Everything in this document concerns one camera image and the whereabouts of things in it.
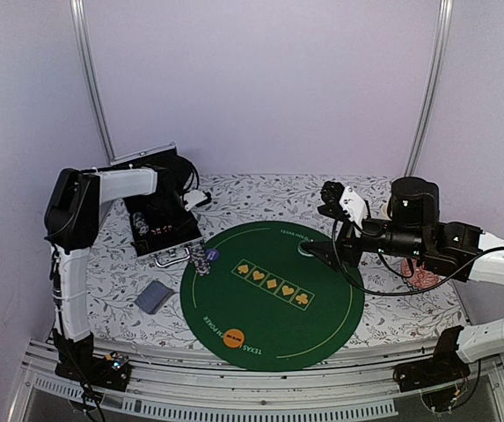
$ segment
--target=floral tablecloth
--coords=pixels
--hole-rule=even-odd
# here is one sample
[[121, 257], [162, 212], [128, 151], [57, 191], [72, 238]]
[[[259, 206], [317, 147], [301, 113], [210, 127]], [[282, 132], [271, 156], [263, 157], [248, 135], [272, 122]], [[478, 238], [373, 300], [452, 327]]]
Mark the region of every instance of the floral tablecloth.
[[[213, 202], [194, 210], [205, 239], [245, 222], [295, 222], [331, 234], [332, 220], [317, 213], [320, 187], [326, 180], [352, 186], [369, 201], [374, 214], [387, 201], [391, 179], [351, 176], [235, 175], [203, 176], [201, 189]], [[91, 249], [87, 270], [88, 314], [95, 336], [147, 346], [203, 349], [187, 326], [179, 303], [179, 283], [185, 263], [166, 270], [151, 258], [136, 258], [122, 200], [117, 200]], [[399, 269], [397, 259], [391, 264]], [[408, 289], [378, 258], [365, 254], [360, 265], [365, 286], [381, 291]], [[148, 315], [134, 304], [152, 280], [175, 290], [168, 302]], [[423, 295], [400, 298], [366, 296], [365, 312], [344, 347], [368, 347], [435, 338], [453, 325], [466, 324], [453, 287], [447, 283]]]

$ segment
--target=white wall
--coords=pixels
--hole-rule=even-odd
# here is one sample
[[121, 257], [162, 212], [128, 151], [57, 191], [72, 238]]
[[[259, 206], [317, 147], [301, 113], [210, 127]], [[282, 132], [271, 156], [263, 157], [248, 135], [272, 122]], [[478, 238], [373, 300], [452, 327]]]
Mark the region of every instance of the white wall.
[[58, 172], [103, 163], [69, 2], [0, 1], [0, 420], [54, 318], [42, 218]]
[[436, 0], [85, 8], [118, 155], [175, 141], [203, 173], [402, 173]]
[[[442, 221], [504, 237], [504, 2], [455, 2], [417, 174], [438, 183]], [[504, 317], [503, 287], [457, 285], [473, 322]]]

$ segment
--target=round green mat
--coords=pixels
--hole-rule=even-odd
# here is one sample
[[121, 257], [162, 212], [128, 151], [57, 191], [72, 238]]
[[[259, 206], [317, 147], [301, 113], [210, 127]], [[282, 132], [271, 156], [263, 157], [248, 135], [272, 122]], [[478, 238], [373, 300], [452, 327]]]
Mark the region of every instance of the round green mat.
[[[346, 343], [361, 320], [364, 294], [316, 258], [303, 240], [327, 236], [289, 222], [253, 222], [214, 236], [219, 252], [210, 275], [187, 266], [183, 315], [216, 356], [254, 371], [291, 371], [324, 360]], [[357, 269], [351, 275], [362, 283]], [[244, 334], [241, 343], [240, 330]], [[226, 343], [224, 334], [228, 331]]]

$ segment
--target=green poker mat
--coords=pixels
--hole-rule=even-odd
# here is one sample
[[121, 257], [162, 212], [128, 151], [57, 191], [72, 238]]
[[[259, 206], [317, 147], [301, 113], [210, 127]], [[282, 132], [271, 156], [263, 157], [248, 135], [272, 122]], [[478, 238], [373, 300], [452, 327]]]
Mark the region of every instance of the green poker mat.
[[[181, 308], [195, 337], [219, 358], [253, 371], [308, 367], [340, 349], [361, 321], [365, 297], [312, 256], [303, 241], [327, 236], [290, 222], [253, 222], [205, 244], [211, 272], [187, 266]], [[362, 284], [357, 269], [349, 273]]]

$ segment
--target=heart symbol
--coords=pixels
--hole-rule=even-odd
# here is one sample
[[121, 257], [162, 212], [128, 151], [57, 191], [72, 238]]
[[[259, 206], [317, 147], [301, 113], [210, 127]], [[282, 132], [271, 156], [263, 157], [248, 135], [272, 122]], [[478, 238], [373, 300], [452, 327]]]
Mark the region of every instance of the heart symbol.
[[254, 280], [261, 280], [265, 277], [266, 275], [264, 273], [260, 273], [258, 270], [253, 272], [253, 279]]
[[302, 293], [299, 296], [297, 296], [295, 300], [299, 302], [301, 305], [305, 305], [306, 303], [308, 303], [308, 296]]
[[285, 296], [292, 295], [293, 293], [295, 293], [295, 290], [289, 286], [283, 286], [282, 290], [283, 290], [283, 295], [285, 295]]

